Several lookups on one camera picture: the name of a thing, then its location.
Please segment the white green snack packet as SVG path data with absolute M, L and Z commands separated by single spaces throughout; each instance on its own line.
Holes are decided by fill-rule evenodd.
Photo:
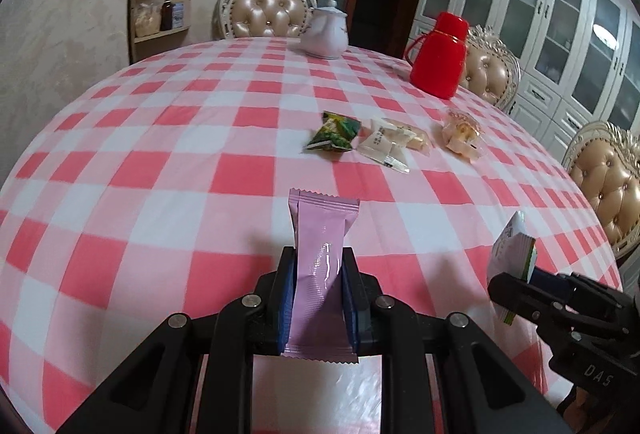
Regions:
M 529 234 L 525 213 L 515 211 L 491 247 L 487 266 L 487 290 L 491 278 L 500 273 L 529 281 L 536 267 L 537 257 L 536 238 Z M 497 306 L 495 309 L 501 321 L 500 309 Z

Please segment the pink snack packet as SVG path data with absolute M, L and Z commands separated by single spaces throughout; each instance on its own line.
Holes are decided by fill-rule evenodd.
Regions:
M 296 281 L 284 355 L 317 362 L 351 364 L 342 304 L 344 239 L 359 213 L 357 199 L 292 188 L 288 194 L 294 228 Z

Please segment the small beige cake packet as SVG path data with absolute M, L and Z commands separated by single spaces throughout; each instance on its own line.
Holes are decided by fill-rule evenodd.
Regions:
M 442 125 L 442 140 L 450 151 L 466 160 L 476 160 L 482 154 L 482 128 L 464 111 L 448 111 Z

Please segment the cream white snack packet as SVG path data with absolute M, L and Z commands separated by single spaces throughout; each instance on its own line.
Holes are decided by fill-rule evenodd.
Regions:
M 413 125 L 388 118 L 372 118 L 368 135 L 357 151 L 396 172 L 409 173 L 406 150 L 427 155 L 433 147 L 428 134 Z

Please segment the green pea snack packet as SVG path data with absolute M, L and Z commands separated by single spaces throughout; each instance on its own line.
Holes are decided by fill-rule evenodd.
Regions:
M 361 122 L 358 119 L 324 111 L 322 126 L 314 133 L 305 149 L 345 153 L 352 150 L 352 141 L 359 134 L 360 129 Z

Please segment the beige tufted chair right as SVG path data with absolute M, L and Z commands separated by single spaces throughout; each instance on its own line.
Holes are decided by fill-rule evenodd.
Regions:
M 639 246 L 639 136 L 608 121 L 589 122 L 568 144 L 562 166 L 621 262 Z

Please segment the beige tufted chair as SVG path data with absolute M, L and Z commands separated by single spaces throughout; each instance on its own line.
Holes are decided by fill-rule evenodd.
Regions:
M 217 39 L 298 38 L 317 0 L 218 0 L 213 17 Z
M 621 262 L 639 246 L 639 136 L 608 121 L 589 122 L 568 144 L 562 166 Z
M 518 57 L 490 27 L 470 27 L 465 44 L 466 56 L 459 87 L 506 113 L 518 93 L 522 78 Z

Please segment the pink checkered tablecloth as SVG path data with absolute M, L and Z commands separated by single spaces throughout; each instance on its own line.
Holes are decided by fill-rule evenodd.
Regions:
M 462 90 L 443 101 L 408 65 L 358 48 L 334 61 L 282 39 L 194 44 L 122 69 L 62 109 L 1 190 L 1 384 L 36 433 L 55 431 L 168 315 L 250 292 L 292 243 L 293 188 L 356 198 L 360 269 L 428 315 L 469 314 L 551 400 L 570 386 L 526 321 L 500 324 L 489 252 L 513 213 L 538 263 L 611 287 L 605 233 L 558 161 Z M 483 154 L 412 151 L 407 173 L 350 151 L 311 153 L 327 111 L 436 135 L 473 116 Z

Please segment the beige tufted chair middle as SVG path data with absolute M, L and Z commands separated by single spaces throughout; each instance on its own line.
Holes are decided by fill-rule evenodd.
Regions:
M 518 57 L 490 27 L 470 27 L 465 44 L 466 56 L 459 87 L 506 113 L 518 93 L 522 78 Z

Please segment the red thermos jug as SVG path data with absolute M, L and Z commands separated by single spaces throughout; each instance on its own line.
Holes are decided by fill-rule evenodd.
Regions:
M 466 20 L 441 12 L 434 28 L 414 39 L 405 52 L 411 66 L 411 84 L 436 98 L 450 100 L 457 92 L 465 65 L 468 30 Z

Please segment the white glass door cabinet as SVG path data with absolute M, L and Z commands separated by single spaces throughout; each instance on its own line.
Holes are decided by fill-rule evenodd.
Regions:
M 444 11 L 490 28 L 520 61 L 512 118 L 556 159 L 590 121 L 639 130 L 639 12 L 631 0 L 420 0 L 410 36 Z

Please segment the white ceramic teapot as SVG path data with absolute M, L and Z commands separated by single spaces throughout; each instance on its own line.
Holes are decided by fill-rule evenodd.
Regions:
M 299 46 L 308 55 L 334 60 L 348 48 L 347 14 L 337 7 L 335 0 L 317 6 L 311 14 L 309 26 L 300 36 Z

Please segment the beige tufted chair far left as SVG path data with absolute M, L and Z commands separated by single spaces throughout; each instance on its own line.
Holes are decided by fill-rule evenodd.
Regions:
M 217 39 L 298 38 L 317 0 L 218 0 L 213 17 Z

